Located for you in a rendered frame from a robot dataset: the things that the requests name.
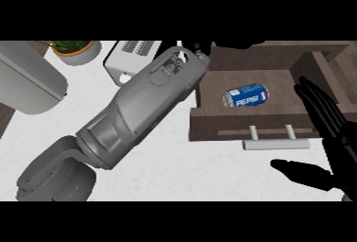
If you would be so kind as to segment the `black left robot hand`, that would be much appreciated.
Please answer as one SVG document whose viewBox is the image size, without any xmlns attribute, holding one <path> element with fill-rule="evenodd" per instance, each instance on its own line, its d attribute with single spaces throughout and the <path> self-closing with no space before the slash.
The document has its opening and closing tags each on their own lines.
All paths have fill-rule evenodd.
<svg viewBox="0 0 357 242">
<path fill-rule="evenodd" d="M 190 50 L 192 53 L 201 52 L 207 56 L 211 55 L 211 46 L 246 49 L 254 44 L 263 43 L 264 40 L 238 40 L 238 41 L 182 41 L 182 46 Z"/>
</svg>

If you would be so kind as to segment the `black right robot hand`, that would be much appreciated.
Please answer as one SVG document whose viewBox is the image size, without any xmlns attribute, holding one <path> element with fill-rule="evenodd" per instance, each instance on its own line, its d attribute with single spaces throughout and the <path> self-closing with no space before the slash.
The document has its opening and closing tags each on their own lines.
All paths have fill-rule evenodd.
<svg viewBox="0 0 357 242">
<path fill-rule="evenodd" d="M 270 166 L 292 182 L 323 191 L 338 188 L 344 201 L 357 202 L 357 122 L 345 119 L 332 97 L 305 77 L 298 78 L 294 91 L 319 131 L 330 170 L 282 159 L 273 159 Z"/>
</svg>

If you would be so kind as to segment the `brown wooden drawer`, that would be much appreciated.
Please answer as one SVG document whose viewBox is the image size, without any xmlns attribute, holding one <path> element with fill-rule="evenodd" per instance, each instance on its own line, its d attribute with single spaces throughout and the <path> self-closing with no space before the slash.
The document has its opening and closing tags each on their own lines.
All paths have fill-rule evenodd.
<svg viewBox="0 0 357 242">
<path fill-rule="evenodd" d="M 245 50 L 215 46 L 192 116 L 305 122 L 307 112 L 294 92 L 298 79 L 305 77 L 330 95 L 345 118 L 357 121 L 357 104 L 348 100 L 329 67 L 329 61 L 347 47 L 348 42 L 342 41 L 266 42 Z M 227 108 L 224 92 L 252 83 L 267 86 L 267 102 L 257 107 Z"/>
<path fill-rule="evenodd" d="M 192 108 L 189 140 L 248 140 L 251 126 L 261 139 L 285 139 L 288 125 L 294 127 L 297 138 L 319 138 L 308 114 L 298 107 L 289 111 L 264 107 Z"/>
</svg>

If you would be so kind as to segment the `blue soda can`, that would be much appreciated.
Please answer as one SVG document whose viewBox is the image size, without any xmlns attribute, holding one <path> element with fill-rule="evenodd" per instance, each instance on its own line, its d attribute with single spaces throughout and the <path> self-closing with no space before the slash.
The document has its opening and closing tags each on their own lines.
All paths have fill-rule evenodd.
<svg viewBox="0 0 357 242">
<path fill-rule="evenodd" d="M 226 107 L 258 106 L 269 101 L 269 88 L 264 84 L 252 83 L 227 90 L 223 94 Z"/>
</svg>

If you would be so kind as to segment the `brown wooden drawer front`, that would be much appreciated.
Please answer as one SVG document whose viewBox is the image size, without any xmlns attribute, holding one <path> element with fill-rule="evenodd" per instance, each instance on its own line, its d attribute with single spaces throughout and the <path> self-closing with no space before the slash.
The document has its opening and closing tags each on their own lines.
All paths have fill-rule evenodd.
<svg viewBox="0 0 357 242">
<path fill-rule="evenodd" d="M 285 139 L 288 125 L 294 127 L 297 138 L 319 138 L 308 114 L 298 107 L 289 111 L 264 107 L 192 108 L 189 140 L 248 140 L 251 126 L 261 139 Z"/>
</svg>

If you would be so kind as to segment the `brown wooden cabinet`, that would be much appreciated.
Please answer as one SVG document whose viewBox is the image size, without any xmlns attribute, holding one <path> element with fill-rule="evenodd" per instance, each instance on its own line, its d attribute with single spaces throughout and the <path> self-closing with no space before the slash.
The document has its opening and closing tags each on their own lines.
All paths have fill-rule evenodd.
<svg viewBox="0 0 357 242">
<path fill-rule="evenodd" d="M 357 41 L 350 42 L 348 47 L 328 63 L 347 99 L 357 106 Z"/>
</svg>

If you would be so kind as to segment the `white toaster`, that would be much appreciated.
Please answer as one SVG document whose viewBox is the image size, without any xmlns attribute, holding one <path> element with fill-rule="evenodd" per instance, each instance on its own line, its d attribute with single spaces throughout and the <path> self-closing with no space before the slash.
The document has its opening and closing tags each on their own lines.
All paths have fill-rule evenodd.
<svg viewBox="0 0 357 242">
<path fill-rule="evenodd" d="M 161 41 L 117 41 L 103 60 L 103 67 L 121 87 L 122 75 L 133 77 L 155 58 Z"/>
</svg>

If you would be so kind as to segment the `white plant pot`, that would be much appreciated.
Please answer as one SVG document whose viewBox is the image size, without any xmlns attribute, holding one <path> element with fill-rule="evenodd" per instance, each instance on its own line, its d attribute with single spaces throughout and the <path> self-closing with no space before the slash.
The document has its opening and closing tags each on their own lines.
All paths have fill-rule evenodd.
<svg viewBox="0 0 357 242">
<path fill-rule="evenodd" d="M 61 58 L 65 64 L 78 66 L 87 64 L 97 57 L 102 50 L 102 43 L 99 41 L 90 41 L 87 46 L 72 53 L 62 53 L 53 50 L 56 56 Z"/>
</svg>

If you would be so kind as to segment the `green plant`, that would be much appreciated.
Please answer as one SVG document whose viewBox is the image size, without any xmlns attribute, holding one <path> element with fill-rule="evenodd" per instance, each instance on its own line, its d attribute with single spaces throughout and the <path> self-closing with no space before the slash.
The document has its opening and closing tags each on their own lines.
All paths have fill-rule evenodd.
<svg viewBox="0 0 357 242">
<path fill-rule="evenodd" d="M 69 54 L 84 49 L 86 46 L 90 44 L 90 41 L 53 41 L 52 43 L 38 43 L 49 46 L 59 53 Z"/>
</svg>

